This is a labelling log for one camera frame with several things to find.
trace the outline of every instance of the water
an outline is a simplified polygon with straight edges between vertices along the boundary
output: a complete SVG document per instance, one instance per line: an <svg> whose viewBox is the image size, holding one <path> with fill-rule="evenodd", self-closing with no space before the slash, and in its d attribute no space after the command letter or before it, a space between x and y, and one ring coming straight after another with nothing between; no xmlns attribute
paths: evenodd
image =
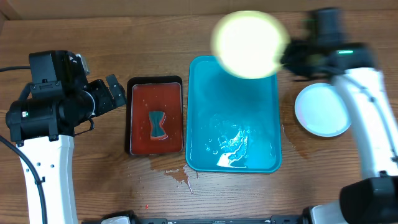
<svg viewBox="0 0 398 224"><path fill-rule="evenodd" d="M275 77L243 80L212 60L198 63L193 72L200 74L190 77L189 86L190 165L210 171L276 170L281 146Z"/></svg>

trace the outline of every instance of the wood grain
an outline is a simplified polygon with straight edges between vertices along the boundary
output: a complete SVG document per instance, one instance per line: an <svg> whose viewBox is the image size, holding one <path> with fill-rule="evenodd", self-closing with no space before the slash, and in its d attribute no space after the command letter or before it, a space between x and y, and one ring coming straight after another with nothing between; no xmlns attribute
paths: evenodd
<svg viewBox="0 0 398 224"><path fill-rule="evenodd" d="M303 30L301 13L275 13L292 36ZM179 75L183 79L184 123L190 62L210 54L210 34L221 16L117 17L54 21L6 21L0 35L0 67L28 65L28 54L67 49L83 54L89 81L114 73L126 87L132 77ZM348 11L351 40L377 53L386 88L398 113L398 11ZM95 119L96 129L75 138L73 182L79 220L120 210L140 217L238 218L300 213L309 205L336 200L340 188L360 179L358 155L349 131L319 139L299 128L293 102L310 83L278 74L283 163L269 175L199 172L185 166L185 153L129 157L124 152L126 108ZM4 118L31 81L29 71L0 74L0 134ZM87 128L82 124L77 130ZM191 194L185 177L190 177ZM0 145L0 223L28 223L27 197L19 159Z"/></svg>
<svg viewBox="0 0 398 224"><path fill-rule="evenodd" d="M2 26L4 25L4 22L6 21L6 17L0 12L0 34L2 31Z"/></svg>
<svg viewBox="0 0 398 224"><path fill-rule="evenodd" d="M241 10L302 12L323 7L344 10L398 9L396 0L2 0L10 19L78 19L114 16L225 14Z"/></svg>

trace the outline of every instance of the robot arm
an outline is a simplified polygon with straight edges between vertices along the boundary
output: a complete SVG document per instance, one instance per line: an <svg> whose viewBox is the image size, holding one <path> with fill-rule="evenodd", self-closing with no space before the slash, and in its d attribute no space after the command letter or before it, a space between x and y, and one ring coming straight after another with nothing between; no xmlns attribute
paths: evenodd
<svg viewBox="0 0 398 224"><path fill-rule="evenodd" d="M67 51L29 55L33 82L6 115L11 141L34 165L44 190L47 222L77 224L72 181L75 127L126 104L114 75L88 83L85 59ZM29 90L32 99L27 99ZM36 182L21 159L27 188L29 220L42 224L42 207Z"/></svg>
<svg viewBox="0 0 398 224"><path fill-rule="evenodd" d="M304 212L312 224L398 222L398 128L382 72L364 44L347 44L337 9L310 13L310 35L294 40L281 62L308 80L324 74L351 117L362 181L342 188L339 201Z"/></svg>

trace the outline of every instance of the sponge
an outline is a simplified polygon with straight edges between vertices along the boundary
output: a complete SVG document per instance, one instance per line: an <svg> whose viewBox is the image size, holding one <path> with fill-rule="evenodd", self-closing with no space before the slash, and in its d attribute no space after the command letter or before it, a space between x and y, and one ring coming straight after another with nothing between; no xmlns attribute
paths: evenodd
<svg viewBox="0 0 398 224"><path fill-rule="evenodd" d="M167 138L167 134L163 129L163 123L166 119L166 114L163 111L150 111L150 139L163 140Z"/></svg>

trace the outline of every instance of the white plate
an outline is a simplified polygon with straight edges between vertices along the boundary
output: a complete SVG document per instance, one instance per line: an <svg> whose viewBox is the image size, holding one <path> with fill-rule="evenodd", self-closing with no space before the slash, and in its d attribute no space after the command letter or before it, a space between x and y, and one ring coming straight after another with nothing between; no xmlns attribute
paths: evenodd
<svg viewBox="0 0 398 224"><path fill-rule="evenodd" d="M321 137L337 136L351 125L343 99L326 83L304 88L296 98L294 111L307 131Z"/></svg>

